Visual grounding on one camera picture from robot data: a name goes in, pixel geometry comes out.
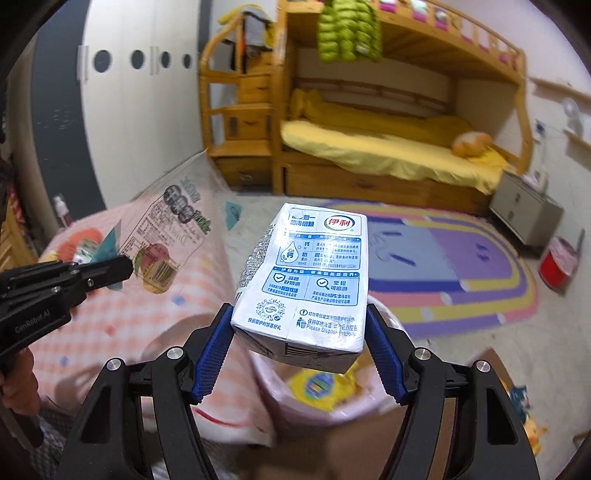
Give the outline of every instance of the gray cabinet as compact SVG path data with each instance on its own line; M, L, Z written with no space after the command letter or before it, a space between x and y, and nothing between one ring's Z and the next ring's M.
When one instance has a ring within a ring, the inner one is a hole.
M552 237L563 209L551 198L532 190L519 177L505 172L491 202L491 212L530 247L544 247Z

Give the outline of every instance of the stuffed toy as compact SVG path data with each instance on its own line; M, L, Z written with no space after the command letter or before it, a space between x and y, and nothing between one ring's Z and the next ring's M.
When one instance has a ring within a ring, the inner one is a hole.
M452 143L452 153L456 157L477 157L492 145L492 138L483 132L467 132L458 135Z

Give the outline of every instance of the human hand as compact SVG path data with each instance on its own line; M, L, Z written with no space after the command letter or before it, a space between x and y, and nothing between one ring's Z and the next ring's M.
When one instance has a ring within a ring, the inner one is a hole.
M17 353L14 367L8 376L4 378L0 373L0 387L4 395L2 403L21 415L37 415L41 407L33 363L33 354L25 348Z

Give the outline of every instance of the yellow bedsheet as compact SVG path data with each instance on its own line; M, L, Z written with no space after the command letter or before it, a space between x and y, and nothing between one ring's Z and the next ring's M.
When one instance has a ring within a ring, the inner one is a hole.
M491 148L469 161L454 156L449 148L361 128L319 125L303 119L283 122L281 136L290 147L332 160L355 173L393 175L404 180L432 179L474 187L486 195L496 189L503 168L510 168Z

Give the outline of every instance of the metal screw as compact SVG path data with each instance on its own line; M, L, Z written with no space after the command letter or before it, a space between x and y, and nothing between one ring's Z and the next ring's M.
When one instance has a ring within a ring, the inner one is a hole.
M117 370L121 366L121 360L118 358L112 358L107 362L107 370Z
M178 346L174 346L168 352L166 352L166 356L171 360L181 358L183 356L183 349Z
M429 360L431 358L431 352L426 348L417 348L414 351L414 356L419 360Z
M484 373L491 371L491 366L484 360L478 360L476 362L476 368Z

